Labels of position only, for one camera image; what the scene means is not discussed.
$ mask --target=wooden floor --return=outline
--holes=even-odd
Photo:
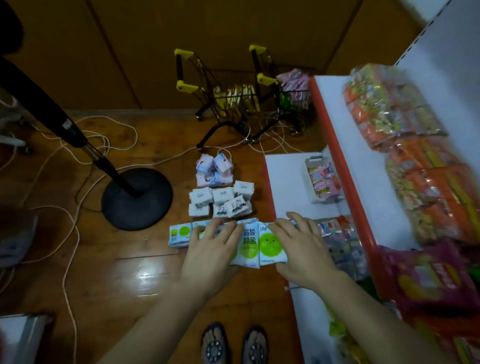
[[[198,122],[190,113],[108,114],[137,128],[139,141],[128,151],[113,150],[110,160],[115,166],[160,162],[195,146],[213,120]],[[303,151],[322,150],[324,142],[316,123],[308,125],[304,136],[286,140]],[[133,141],[131,129],[102,119],[88,119],[79,124],[83,129],[105,134],[113,146],[126,147]],[[253,130],[259,120],[251,119]],[[241,140],[228,128],[220,129],[209,145],[228,146]],[[58,141],[46,140],[39,133],[30,138],[35,153],[17,156],[0,172],[0,201],[18,204],[36,176],[45,158],[54,151]],[[263,143],[264,149],[278,144]],[[248,146],[230,150],[235,165],[234,178],[255,183],[253,207],[260,220],[271,219],[271,209],[264,191],[263,155]],[[8,159],[10,149],[0,149],[0,166]],[[88,158],[75,151],[80,160]],[[78,324],[77,363],[95,363],[155,303],[180,272],[186,249],[168,246],[168,226],[189,221],[188,192],[196,187],[195,162],[200,152],[192,150],[155,168],[164,173],[173,186],[173,204],[163,220],[143,231],[120,231],[109,225],[101,213],[82,210],[78,222],[81,241],[67,276],[66,286]],[[58,152],[46,165],[26,207],[59,205],[72,214],[73,197],[90,166],[80,165],[65,150]],[[94,170],[86,184],[101,172]],[[100,208],[100,197],[108,179],[105,178],[85,200],[91,209]],[[38,211],[39,226],[26,259],[35,259],[51,252],[71,227],[66,214],[45,208]],[[61,282],[72,254],[76,237],[73,234],[52,257],[16,268],[7,290],[0,295],[0,315],[50,312],[56,316],[52,338],[46,348],[45,363],[71,363],[73,327],[63,297]],[[242,268],[233,281],[214,297],[197,315],[178,345],[170,363],[199,363],[199,343],[203,329],[213,321],[225,325],[233,351],[234,363],[240,362],[241,340],[252,324],[265,327],[270,341],[271,363],[298,363],[300,347],[289,293],[273,266],[261,269]]]

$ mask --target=green circle print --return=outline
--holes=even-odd
[[[235,250],[233,251],[232,258],[230,259],[230,262],[235,259],[235,257],[237,256],[237,253],[238,253],[238,247],[236,246]]]
[[[277,256],[282,252],[282,246],[278,238],[271,232],[263,234],[258,240],[260,252],[265,256]]]
[[[188,226],[182,226],[180,228],[180,235],[187,236],[188,234],[190,234],[190,228]]]
[[[240,247],[240,254],[247,259],[255,258],[258,254],[258,244],[242,244]]]

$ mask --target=sandal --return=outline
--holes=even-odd
[[[206,349],[205,349],[206,350],[205,355],[208,358],[208,361],[210,363],[216,363],[223,357],[223,355],[226,355],[227,356],[226,363],[230,364],[231,363],[231,351],[230,351],[230,347],[228,345],[227,334],[225,333],[225,328],[219,322],[214,322],[214,323],[212,323],[212,324],[210,324],[206,327],[206,329],[204,330],[204,333],[202,334],[202,337],[200,338],[200,348],[202,348],[202,346],[203,346],[205,334],[208,331],[213,332],[213,330],[215,328],[220,329],[220,331],[222,332],[222,338],[223,338],[224,345],[222,345],[222,343],[218,340],[213,340],[213,341],[209,342]]]
[[[269,353],[269,347],[268,347],[268,337],[267,333],[265,332],[265,329],[260,326],[260,325],[254,325],[251,328],[247,330],[245,335],[243,336],[243,345],[241,348],[241,363],[244,363],[244,356],[245,356],[245,345],[248,342],[248,339],[250,338],[250,334],[252,331],[260,332],[263,336],[265,336],[266,340],[266,348],[263,347],[263,345],[255,342],[250,348],[249,348],[249,353],[248,357],[250,361],[253,364],[266,364],[268,362],[268,353]]]

